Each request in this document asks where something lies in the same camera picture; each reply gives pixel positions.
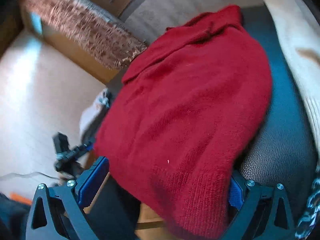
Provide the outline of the left forearm dark sleeve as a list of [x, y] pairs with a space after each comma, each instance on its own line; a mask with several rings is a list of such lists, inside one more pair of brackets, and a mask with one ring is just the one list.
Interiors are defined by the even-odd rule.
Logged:
[[1, 193], [1, 239], [25, 239], [30, 205], [23, 204]]

